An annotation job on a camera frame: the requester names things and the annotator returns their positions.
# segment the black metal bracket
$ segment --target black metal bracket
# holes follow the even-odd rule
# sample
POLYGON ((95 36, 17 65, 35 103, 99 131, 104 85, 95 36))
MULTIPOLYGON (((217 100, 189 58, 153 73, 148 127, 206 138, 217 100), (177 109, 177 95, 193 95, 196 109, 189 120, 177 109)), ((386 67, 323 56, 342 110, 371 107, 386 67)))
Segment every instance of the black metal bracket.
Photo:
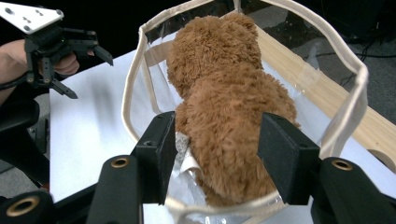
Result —
POLYGON ((57 203, 43 190, 8 199, 0 204, 0 224, 144 223, 143 203, 165 202, 175 144, 175 112, 162 113, 130 155, 103 164, 96 184, 57 203))
POLYGON ((396 201, 382 194, 359 165, 318 158, 319 147, 286 119, 262 116, 259 156, 284 203, 307 205, 316 224, 396 223, 396 201))
POLYGON ((34 87, 49 87, 60 94, 77 99, 76 93, 58 80, 53 65, 71 52, 75 52, 80 59, 86 59, 88 52, 92 51, 110 65, 113 65, 113 57, 99 46, 95 31, 62 28, 59 23, 55 22, 25 36, 24 49, 28 65, 26 81, 34 87), (42 76, 39 73, 40 60, 42 76))

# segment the fuzzy brown fur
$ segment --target fuzzy brown fur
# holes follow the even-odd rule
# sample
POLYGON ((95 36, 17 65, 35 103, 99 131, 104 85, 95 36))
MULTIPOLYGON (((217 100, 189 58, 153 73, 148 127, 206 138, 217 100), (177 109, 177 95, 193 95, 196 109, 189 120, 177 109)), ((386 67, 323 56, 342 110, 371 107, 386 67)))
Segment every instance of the fuzzy brown fur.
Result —
POLYGON ((167 65, 183 98, 176 129, 191 139, 206 202, 239 204, 273 192, 257 156, 262 113, 298 123, 287 90, 262 71, 254 21, 238 13, 195 18, 177 33, 167 65))

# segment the wooden board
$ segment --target wooden board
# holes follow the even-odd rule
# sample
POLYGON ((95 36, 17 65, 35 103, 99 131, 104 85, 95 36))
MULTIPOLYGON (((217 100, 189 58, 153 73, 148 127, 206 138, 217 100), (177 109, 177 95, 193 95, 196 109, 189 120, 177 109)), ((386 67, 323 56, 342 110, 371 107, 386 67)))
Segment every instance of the wooden board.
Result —
MULTIPOLYGON (((259 46, 265 52, 262 59, 332 118, 349 93, 262 29, 258 28, 258 32, 259 46)), ((396 173, 396 126, 393 123, 368 106, 353 137, 396 173)))

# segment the transparent plastic bag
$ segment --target transparent plastic bag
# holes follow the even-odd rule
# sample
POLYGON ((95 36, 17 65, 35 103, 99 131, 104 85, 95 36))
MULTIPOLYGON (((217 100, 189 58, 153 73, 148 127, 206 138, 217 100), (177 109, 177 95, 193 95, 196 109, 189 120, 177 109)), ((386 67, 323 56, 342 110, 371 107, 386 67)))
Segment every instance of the transparent plastic bag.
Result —
MULTIPOLYGON (((288 89, 302 132, 320 146, 322 159, 339 156, 365 113, 368 71, 329 23, 290 0, 193 0, 143 24, 124 89, 122 119, 128 133, 137 141, 154 116, 175 110, 182 101, 166 72, 166 55, 177 31, 197 16, 221 17, 235 11, 255 20, 263 70, 288 89), (292 35, 290 27, 302 33, 292 35), (320 55, 327 52, 334 57, 323 60, 320 55), (345 68, 345 73, 332 74, 333 66, 345 68), (337 84, 350 74, 354 82, 337 84), (137 99, 147 101, 134 105, 137 99)), ((185 218, 201 223, 261 223, 287 206, 274 192, 237 206, 209 207, 200 198, 193 171, 177 173, 172 174, 165 205, 178 223, 185 223, 185 218)))

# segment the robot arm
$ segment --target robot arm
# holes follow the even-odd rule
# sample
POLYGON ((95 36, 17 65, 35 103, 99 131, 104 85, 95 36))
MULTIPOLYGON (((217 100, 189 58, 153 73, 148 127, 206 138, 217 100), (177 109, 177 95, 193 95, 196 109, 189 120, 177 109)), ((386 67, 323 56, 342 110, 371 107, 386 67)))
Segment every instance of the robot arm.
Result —
POLYGON ((0 2, 0 16, 26 33, 26 81, 34 87, 49 87, 77 99, 77 95, 56 78, 53 69, 54 64, 72 51, 80 59, 87 58, 88 51, 92 51, 97 57, 113 65, 113 57, 99 46, 95 31, 62 28, 59 25, 64 17, 59 9, 0 2), (43 63, 42 76, 38 72, 39 60, 43 63))

